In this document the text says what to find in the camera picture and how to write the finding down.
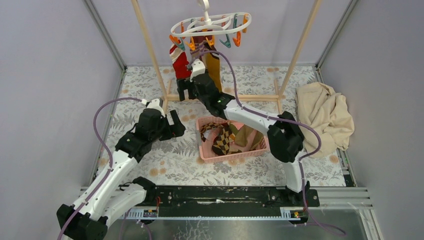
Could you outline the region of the pink basket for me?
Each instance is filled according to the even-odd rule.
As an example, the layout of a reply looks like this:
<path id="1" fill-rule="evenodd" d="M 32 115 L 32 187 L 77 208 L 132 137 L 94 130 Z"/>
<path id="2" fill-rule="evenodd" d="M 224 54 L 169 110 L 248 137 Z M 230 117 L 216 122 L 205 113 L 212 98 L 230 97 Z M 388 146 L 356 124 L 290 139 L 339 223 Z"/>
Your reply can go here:
<path id="1" fill-rule="evenodd" d="M 200 117 L 196 120 L 195 125 L 196 125 L 196 136 L 197 136 L 198 145 L 199 145 L 199 154 L 201 159 L 203 159 L 204 162 L 207 164 L 236 160 L 239 158 L 258 157 L 269 151 L 268 139 L 265 135 L 263 135 L 263 140 L 260 143 L 260 147 L 258 147 L 256 150 L 229 154 L 229 155 L 222 155 L 222 156 L 216 155 L 212 151 L 213 143 L 211 142 L 211 140 L 214 140 L 214 138 L 219 133 L 219 130 L 215 128 L 213 130 L 207 131 L 204 134 L 207 140 L 205 142 L 201 140 L 200 128 L 201 126 L 206 125 L 208 123 L 219 123 L 219 124 L 227 123 L 229 124 L 229 127 L 232 130 L 233 134 L 237 133 L 238 129 L 242 125 L 244 125 L 241 122 L 237 122 L 234 120 L 224 120 L 222 118 L 213 117 L 213 116 Z M 234 141 L 231 141 L 231 148 L 234 148 L 233 144 L 234 144 Z"/>

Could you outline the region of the brown yellow argyle sock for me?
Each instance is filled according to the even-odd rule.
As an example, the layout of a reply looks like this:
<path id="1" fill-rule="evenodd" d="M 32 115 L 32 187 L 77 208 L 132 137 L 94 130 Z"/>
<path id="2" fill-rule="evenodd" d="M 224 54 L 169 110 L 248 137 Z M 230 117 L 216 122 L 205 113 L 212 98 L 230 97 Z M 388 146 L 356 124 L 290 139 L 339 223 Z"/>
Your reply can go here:
<path id="1" fill-rule="evenodd" d="M 207 140 L 205 133 L 213 129 L 218 129 L 219 133 L 216 135 L 214 140 L 211 140 L 212 147 L 211 150 L 218 156 L 225 156 L 231 154 L 238 154 L 242 151 L 237 148 L 231 148 L 232 141 L 235 139 L 235 134 L 233 134 L 230 125 L 228 123 L 216 123 L 210 122 L 208 124 L 202 125 L 199 133 L 200 138 L 203 142 Z"/>

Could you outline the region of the white round clip hanger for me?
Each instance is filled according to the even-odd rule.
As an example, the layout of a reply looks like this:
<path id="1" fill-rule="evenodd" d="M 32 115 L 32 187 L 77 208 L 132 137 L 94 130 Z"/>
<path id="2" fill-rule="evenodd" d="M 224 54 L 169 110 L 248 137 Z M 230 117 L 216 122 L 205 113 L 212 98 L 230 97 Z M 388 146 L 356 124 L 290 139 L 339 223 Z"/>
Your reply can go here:
<path id="1" fill-rule="evenodd" d="M 210 15 L 209 1 L 198 0 L 203 15 L 190 17 L 176 23 L 170 29 L 170 35 L 176 38 L 198 37 L 209 35 L 231 35 L 245 33 L 252 23 L 252 15 L 248 12 L 231 12 Z"/>

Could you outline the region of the tan ribbed sock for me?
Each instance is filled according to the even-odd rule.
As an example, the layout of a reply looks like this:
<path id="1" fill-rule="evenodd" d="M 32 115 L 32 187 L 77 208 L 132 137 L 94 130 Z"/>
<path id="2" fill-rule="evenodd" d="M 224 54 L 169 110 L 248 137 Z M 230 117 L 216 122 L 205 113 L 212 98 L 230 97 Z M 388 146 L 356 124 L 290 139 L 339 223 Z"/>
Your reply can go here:
<path id="1" fill-rule="evenodd" d="M 260 147 L 264 135 L 262 132 L 247 126 L 242 125 L 237 133 L 234 134 L 233 148 L 237 152 L 254 151 Z"/>

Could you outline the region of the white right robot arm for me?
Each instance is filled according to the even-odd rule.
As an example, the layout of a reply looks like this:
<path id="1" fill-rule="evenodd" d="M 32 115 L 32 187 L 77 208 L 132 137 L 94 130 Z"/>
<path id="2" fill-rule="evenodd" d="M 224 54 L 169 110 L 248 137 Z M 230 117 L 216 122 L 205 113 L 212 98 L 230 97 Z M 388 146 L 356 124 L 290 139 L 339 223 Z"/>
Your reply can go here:
<path id="1" fill-rule="evenodd" d="M 235 96 L 220 92 L 207 73 L 192 80 L 178 79 L 177 91 L 181 101 L 188 92 L 190 100 L 199 100 L 213 116 L 242 123 L 265 135 L 271 154 L 283 164 L 287 201 L 299 206 L 307 199 L 307 181 L 300 166 L 305 137 L 291 113 L 278 115 L 243 105 Z"/>

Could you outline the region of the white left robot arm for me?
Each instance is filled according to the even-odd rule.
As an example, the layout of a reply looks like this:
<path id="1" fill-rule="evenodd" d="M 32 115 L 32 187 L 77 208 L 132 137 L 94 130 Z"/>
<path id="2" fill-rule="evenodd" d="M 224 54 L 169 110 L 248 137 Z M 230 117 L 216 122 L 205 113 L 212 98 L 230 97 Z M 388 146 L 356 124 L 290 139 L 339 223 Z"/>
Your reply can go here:
<path id="1" fill-rule="evenodd" d="M 185 133 L 176 110 L 173 123 L 155 108 L 146 108 L 136 123 L 122 136 L 111 153 L 111 165 L 104 168 L 88 189 L 71 205 L 62 204 L 56 212 L 61 228 L 59 239 L 102 240 L 110 226 L 137 204 L 148 206 L 155 200 L 155 184 L 131 183 L 117 196 L 122 179 L 151 151 L 156 141 L 181 137 Z"/>

